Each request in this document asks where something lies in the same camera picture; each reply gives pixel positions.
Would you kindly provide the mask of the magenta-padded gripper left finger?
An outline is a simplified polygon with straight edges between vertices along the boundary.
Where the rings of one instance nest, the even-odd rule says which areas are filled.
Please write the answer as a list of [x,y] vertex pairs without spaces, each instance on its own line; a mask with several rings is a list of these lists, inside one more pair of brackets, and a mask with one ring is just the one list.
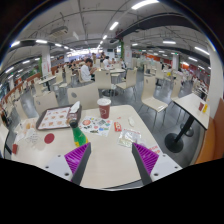
[[65,155],[57,155],[43,169],[79,185],[91,154],[91,144],[84,144]]

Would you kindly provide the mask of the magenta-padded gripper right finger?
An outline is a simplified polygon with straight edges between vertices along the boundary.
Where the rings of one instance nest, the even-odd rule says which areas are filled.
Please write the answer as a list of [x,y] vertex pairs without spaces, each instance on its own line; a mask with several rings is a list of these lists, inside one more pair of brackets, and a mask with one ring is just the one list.
[[147,185],[150,182],[159,180],[182,169],[167,154],[157,154],[137,143],[132,144],[132,154],[135,158],[143,185]]

